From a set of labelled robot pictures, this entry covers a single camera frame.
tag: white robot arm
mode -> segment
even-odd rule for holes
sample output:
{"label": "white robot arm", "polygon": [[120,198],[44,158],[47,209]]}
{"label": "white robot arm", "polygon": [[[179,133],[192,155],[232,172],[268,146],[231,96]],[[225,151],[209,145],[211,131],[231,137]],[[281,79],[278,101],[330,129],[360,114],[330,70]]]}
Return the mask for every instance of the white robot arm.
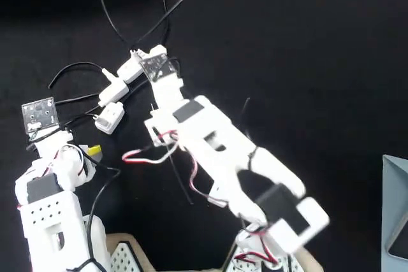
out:
{"label": "white robot arm", "polygon": [[[47,98],[23,105],[32,121],[38,114],[51,117],[54,100]],[[77,186],[90,181],[95,165],[84,157],[82,151],[70,142],[73,136],[68,131],[57,131],[58,125],[42,130],[29,130],[40,158],[15,182],[15,193],[19,202],[24,236],[29,245],[33,272],[63,272],[75,269],[89,258],[86,233],[88,216],[83,216],[77,196]],[[93,159],[99,160],[99,146],[80,146]],[[106,249],[105,228],[102,221],[94,216],[91,241],[94,258],[105,270],[110,268],[110,255]],[[82,271],[96,272],[100,269],[86,265]]]}
{"label": "white robot arm", "polygon": [[[268,150],[257,147],[231,120],[206,97],[184,99],[182,79],[167,58],[160,55],[141,61],[149,79],[158,109],[145,121],[155,145],[177,145],[189,152],[214,180],[207,199],[252,222],[236,238],[237,245],[248,252],[268,252],[274,256],[293,254],[329,223],[329,217],[311,197],[302,199],[302,181]],[[177,133],[177,140],[171,133]],[[275,185],[252,202],[242,191],[237,173],[249,170],[271,180]],[[262,228],[264,233],[256,232]],[[252,261],[261,260],[248,254]]]}

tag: black fabric backdrop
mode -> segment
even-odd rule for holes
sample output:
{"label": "black fabric backdrop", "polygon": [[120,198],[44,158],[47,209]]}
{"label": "black fabric backdrop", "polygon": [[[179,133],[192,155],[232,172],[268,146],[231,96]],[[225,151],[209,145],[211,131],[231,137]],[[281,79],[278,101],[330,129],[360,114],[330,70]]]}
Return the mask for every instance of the black fabric backdrop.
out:
{"label": "black fabric backdrop", "polygon": [[[161,0],[105,1],[128,38],[163,13]],[[28,271],[13,187],[36,155],[25,151],[20,105],[98,91],[104,78],[83,71],[61,78],[52,92],[47,84],[71,62],[116,71],[129,54],[98,0],[0,3],[0,259],[5,271]],[[251,97],[253,140],[292,169],[330,215],[330,226],[307,245],[327,271],[380,271],[381,155],[408,156],[407,20],[405,0],[184,0],[171,16],[168,48],[181,60],[188,91],[206,95],[235,122]],[[169,162],[120,161],[125,150],[149,143],[143,121],[152,101],[149,87],[133,96],[112,136],[91,122],[75,129],[79,142],[102,144],[105,163],[123,169],[97,214],[108,233],[133,234],[157,269],[219,267],[238,220],[192,192],[189,205]],[[60,119],[94,104],[62,106]],[[187,184],[188,158],[178,153],[175,162]],[[108,175],[100,169],[78,188],[84,213]],[[197,185],[210,188],[203,171]]]}

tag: white plug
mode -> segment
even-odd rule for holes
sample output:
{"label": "white plug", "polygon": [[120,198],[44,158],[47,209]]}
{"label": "white plug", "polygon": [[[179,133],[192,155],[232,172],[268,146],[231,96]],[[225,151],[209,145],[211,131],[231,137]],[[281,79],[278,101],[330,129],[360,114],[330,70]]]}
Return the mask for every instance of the white plug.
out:
{"label": "white plug", "polygon": [[125,96],[129,92],[129,88],[125,84],[125,82],[123,82],[123,80],[111,74],[105,68],[102,69],[102,73],[108,78],[111,83],[99,94],[98,104],[99,106],[104,107],[109,102],[116,102],[121,97]]}
{"label": "white plug", "polygon": [[118,77],[124,80],[126,84],[133,82],[143,73],[143,69],[139,64],[141,59],[138,52],[131,50],[130,58],[117,70]]}
{"label": "white plug", "polygon": [[119,122],[122,120],[125,110],[120,102],[110,102],[103,109],[102,113],[95,120],[95,126],[98,130],[112,134]]}

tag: yellow tag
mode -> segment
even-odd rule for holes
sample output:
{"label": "yellow tag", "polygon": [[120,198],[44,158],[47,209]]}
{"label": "yellow tag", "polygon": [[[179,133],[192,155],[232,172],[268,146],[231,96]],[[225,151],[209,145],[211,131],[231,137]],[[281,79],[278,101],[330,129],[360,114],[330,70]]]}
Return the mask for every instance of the yellow tag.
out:
{"label": "yellow tag", "polygon": [[90,156],[96,155],[101,152],[102,152],[101,145],[96,145],[88,149],[88,155]]}

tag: perforated plate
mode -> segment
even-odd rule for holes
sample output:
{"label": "perforated plate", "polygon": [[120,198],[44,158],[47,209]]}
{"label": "perforated plate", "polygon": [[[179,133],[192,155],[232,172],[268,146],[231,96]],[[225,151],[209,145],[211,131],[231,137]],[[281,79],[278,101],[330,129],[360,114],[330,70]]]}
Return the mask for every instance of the perforated plate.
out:
{"label": "perforated plate", "polygon": [[[229,263],[227,265],[227,268],[224,270],[224,272],[261,272],[261,264],[259,262],[255,264],[251,264],[248,262],[244,261],[239,261],[234,259],[234,257],[237,254],[242,253],[242,249],[235,247],[235,250],[230,257]],[[304,272],[302,267],[300,266],[299,262],[296,260],[296,258],[292,255],[283,257],[283,258],[278,258],[278,261],[281,263],[278,266],[276,266],[274,269],[279,272]]]}
{"label": "perforated plate", "polygon": [[143,272],[127,242],[120,242],[110,258],[111,272]]}

